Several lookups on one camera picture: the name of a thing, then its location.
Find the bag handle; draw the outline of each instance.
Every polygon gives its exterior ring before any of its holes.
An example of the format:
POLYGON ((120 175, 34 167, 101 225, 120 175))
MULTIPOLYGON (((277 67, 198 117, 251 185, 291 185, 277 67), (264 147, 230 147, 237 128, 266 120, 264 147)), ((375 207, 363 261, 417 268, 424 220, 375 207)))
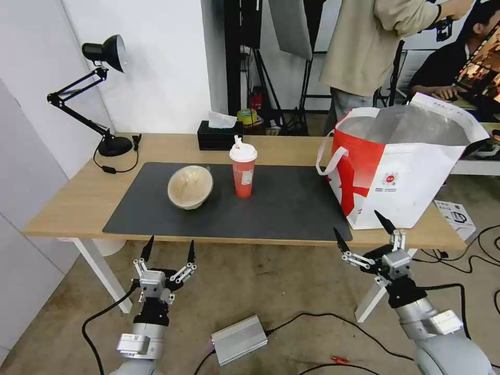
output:
POLYGON ((318 157, 316 159, 316 170, 318 171, 318 174, 320 176, 326 176, 326 175, 330 174, 331 172, 333 172, 335 170, 335 168, 337 167, 337 164, 339 163, 342 156, 344 156, 344 155, 347 156, 349 154, 349 151, 347 151, 345 148, 339 147, 335 151, 335 153, 333 154, 332 159, 328 163, 326 169, 324 171, 322 171, 321 168, 319 167, 319 162, 321 161, 321 158, 323 157, 324 149, 327 146, 328 138, 330 137, 330 134, 332 134, 334 131, 335 131, 335 129, 331 130, 327 134, 327 136, 323 139, 323 143, 321 144, 321 146, 319 147, 319 150, 318 150, 318 157))

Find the lamp arm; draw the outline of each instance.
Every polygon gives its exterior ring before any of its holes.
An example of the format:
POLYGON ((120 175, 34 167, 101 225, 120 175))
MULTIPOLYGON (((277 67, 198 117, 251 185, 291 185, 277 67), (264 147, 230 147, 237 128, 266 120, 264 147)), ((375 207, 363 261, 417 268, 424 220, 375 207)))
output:
POLYGON ((106 69, 104 67, 97 67, 91 73, 87 74, 86 76, 80 78, 79 80, 77 80, 73 83, 70 83, 68 86, 62 88, 61 90, 56 91, 56 92, 51 93, 51 94, 48 94, 47 101, 50 104, 52 104, 54 107, 59 108, 63 112, 69 114, 74 119, 77 119, 81 123, 87 125, 89 128, 91 128, 95 132, 99 133, 100 135, 105 136, 105 137, 109 137, 111 134, 110 134, 110 130, 108 128, 106 128, 102 125, 99 125, 98 123, 95 123, 92 120, 89 120, 87 117, 82 116, 81 114, 76 112, 74 109, 69 108, 65 103, 66 101, 81 94, 82 92, 84 92, 84 91, 98 85, 99 83, 105 81, 107 78, 107 71, 108 71, 108 69, 106 69), (94 75, 99 76, 99 79, 97 81, 94 81, 94 82, 90 83, 89 85, 87 85, 81 89, 78 89, 76 91, 71 91, 71 94, 67 97, 64 97, 64 98, 62 97, 62 95, 69 94, 68 90, 70 88, 76 86, 80 82, 82 82, 82 81, 84 81, 84 80, 86 80, 94 75))

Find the red plastic cup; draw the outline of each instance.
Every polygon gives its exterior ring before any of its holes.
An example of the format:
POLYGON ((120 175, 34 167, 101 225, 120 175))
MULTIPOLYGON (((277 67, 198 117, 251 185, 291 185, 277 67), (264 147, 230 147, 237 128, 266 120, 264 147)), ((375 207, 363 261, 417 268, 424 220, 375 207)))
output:
POLYGON ((250 144, 242 143, 237 135, 234 136, 234 140, 235 143, 229 151, 229 156, 233 160, 234 187, 239 198, 248 198, 252 194, 257 150, 250 144))

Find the black desk lamp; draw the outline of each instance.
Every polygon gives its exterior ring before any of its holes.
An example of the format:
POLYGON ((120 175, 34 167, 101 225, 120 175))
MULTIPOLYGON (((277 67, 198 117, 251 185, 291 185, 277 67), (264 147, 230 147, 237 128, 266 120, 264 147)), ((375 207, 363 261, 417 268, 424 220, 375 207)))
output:
MULTIPOLYGON (((113 35, 109 37, 103 44, 84 43, 82 45, 82 53, 88 60, 92 61, 97 68, 92 73, 89 73, 85 77, 80 78, 78 81, 69 84, 68 86, 62 88, 61 90, 55 93, 48 94, 47 100, 53 106, 66 112, 67 114, 77 119, 78 121, 83 122, 89 128, 91 128, 92 130, 96 131, 97 133, 103 136, 103 139, 101 140, 99 146, 97 147, 97 150, 102 156, 123 155, 132 149, 132 142, 130 141, 130 139, 112 135, 109 128, 104 127, 92 120, 89 120, 86 117, 83 117, 81 114, 79 114, 78 112, 69 108, 66 105, 66 102, 69 101, 70 99, 74 98, 75 96, 81 94, 82 92, 106 80, 109 69, 103 66, 103 62, 108 63, 111 67, 123 73, 123 68, 127 63, 125 45, 123 43, 123 39, 121 38, 120 35, 113 35), (83 82, 84 80, 92 76, 98 76, 99 79, 97 81, 90 83, 84 88, 70 90, 72 87, 76 86, 80 82, 83 82)), ((135 151, 137 151, 138 146, 139 146, 139 141, 134 139, 135 151)))

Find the silver power adapter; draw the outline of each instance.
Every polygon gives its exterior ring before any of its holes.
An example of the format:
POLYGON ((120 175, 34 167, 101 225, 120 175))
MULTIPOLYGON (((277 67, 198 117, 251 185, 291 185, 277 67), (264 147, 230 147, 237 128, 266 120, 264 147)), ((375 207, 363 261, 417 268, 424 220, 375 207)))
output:
POLYGON ((212 343, 223 366, 267 344, 259 318, 254 315, 212 334, 212 343))

